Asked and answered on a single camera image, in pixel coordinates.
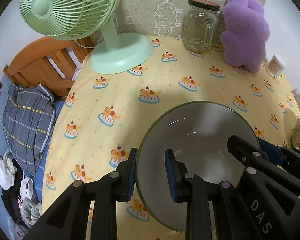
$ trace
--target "glass mug handle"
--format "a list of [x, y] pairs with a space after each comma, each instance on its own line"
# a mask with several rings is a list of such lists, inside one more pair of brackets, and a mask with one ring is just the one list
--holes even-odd
[[213, 23], [212, 22], [206, 22], [206, 33], [204, 36], [204, 46], [210, 47], [212, 44], [212, 36], [213, 36]]

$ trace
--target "pile of clothes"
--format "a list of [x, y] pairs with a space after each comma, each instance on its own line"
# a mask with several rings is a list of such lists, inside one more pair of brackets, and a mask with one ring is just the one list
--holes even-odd
[[32, 179], [24, 178], [20, 165], [9, 150], [0, 156], [0, 186], [3, 204], [16, 224], [14, 239], [22, 239], [41, 217], [42, 207], [37, 201]]

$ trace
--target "stuffed animal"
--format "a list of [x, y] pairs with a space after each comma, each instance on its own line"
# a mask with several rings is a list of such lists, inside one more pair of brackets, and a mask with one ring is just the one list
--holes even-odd
[[222, 11], [226, 30], [220, 40], [225, 48], [225, 62], [258, 72], [270, 36], [262, 4], [257, 0], [227, 0]]

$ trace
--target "white cloth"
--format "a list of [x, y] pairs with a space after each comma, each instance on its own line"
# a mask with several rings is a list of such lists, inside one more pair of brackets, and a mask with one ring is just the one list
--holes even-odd
[[74, 71], [74, 75], [73, 75], [73, 77], [72, 77], [72, 81], [75, 81], [76, 79], [77, 79], [77, 77], [79, 76], [79, 73], [80, 73], [80, 71], [81, 71], [81, 69], [82, 69], [82, 63], [81, 63], [81, 65], [79, 66], [79, 67], [77, 67]]
[[27, 221], [30, 225], [34, 225], [38, 219], [42, 216], [42, 205], [37, 205], [28, 198], [25, 198], [22, 203], [21, 209], [22, 218]]
[[33, 190], [33, 181], [31, 178], [26, 177], [21, 181], [20, 197], [22, 202], [26, 197], [30, 200], [35, 200], [35, 191]]
[[12, 160], [7, 157], [9, 152], [9, 150], [6, 150], [3, 158], [0, 157], [0, 186], [4, 190], [8, 190], [13, 186], [14, 174], [17, 172], [17, 168], [13, 166]]

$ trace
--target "gray plaid fabric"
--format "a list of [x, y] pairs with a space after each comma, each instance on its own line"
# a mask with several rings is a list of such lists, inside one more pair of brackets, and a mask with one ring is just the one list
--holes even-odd
[[3, 114], [3, 130], [11, 153], [23, 171], [36, 175], [44, 147], [52, 133], [55, 111], [52, 92], [42, 84], [26, 88], [11, 83]]

